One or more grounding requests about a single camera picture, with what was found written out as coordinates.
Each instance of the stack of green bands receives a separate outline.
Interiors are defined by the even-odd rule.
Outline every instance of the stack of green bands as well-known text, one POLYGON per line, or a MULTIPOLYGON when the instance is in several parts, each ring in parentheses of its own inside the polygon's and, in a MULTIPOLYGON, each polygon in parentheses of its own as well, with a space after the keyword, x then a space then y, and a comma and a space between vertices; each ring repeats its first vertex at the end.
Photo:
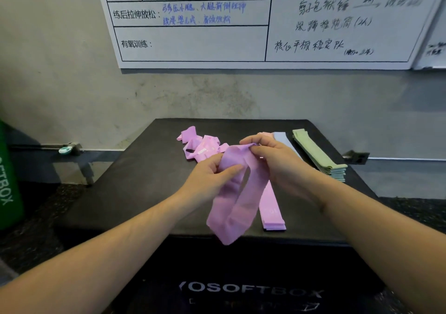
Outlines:
POLYGON ((345 182, 345 170, 348 167, 347 165, 335 164, 332 159, 330 159, 330 157, 326 155, 314 141, 311 140, 311 138, 308 136, 308 132, 304 129, 293 130, 293 137, 294 140, 298 142, 300 147, 305 150, 319 171, 336 180, 339 180, 340 182, 345 182))

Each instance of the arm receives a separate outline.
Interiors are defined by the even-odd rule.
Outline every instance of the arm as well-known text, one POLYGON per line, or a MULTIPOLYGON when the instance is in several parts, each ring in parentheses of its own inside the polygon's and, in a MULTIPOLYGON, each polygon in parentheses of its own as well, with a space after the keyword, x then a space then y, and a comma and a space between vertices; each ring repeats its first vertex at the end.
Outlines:
POLYGON ((76 246, 0 288, 4 313, 101 313, 167 237, 177 221, 243 167, 214 174, 222 154, 197 164, 170 198, 76 246))
POLYGON ((416 313, 446 313, 446 235, 314 170, 290 148, 262 135, 271 177, 288 192, 316 203, 379 277, 416 313))

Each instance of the gray concrete wall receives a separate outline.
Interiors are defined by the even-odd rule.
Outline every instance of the gray concrete wall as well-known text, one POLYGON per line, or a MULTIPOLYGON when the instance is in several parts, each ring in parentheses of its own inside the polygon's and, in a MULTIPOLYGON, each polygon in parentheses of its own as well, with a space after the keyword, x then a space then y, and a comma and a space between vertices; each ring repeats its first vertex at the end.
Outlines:
MULTIPOLYGON (((284 118, 313 121, 340 152, 446 158, 444 73, 123 74, 99 0, 0 6, 0 118, 37 142, 125 148, 154 118, 284 118)), ((58 168, 76 182, 73 170, 58 168)))

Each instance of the person's right arm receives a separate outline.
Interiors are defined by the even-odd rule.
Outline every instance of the person's right arm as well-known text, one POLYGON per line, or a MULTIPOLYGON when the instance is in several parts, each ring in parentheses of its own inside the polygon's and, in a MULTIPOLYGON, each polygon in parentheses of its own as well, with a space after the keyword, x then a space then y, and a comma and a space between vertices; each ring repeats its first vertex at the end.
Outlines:
POLYGON ((263 157, 271 179, 317 204, 350 245, 415 313, 446 313, 446 235, 412 220, 302 161, 264 135, 241 144, 263 157))

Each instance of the person's right hand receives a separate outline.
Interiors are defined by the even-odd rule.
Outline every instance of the person's right hand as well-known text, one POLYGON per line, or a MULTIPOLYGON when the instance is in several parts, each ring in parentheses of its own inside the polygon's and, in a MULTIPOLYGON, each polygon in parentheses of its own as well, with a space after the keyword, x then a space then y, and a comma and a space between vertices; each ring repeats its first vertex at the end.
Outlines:
POLYGON ((255 156, 266 160, 272 181, 288 193, 310 198, 305 182, 311 178, 310 176, 317 174, 317 170, 300 159, 287 145, 269 136, 257 134, 240 141, 241 145, 250 143, 261 145, 251 146, 250 150, 255 156))

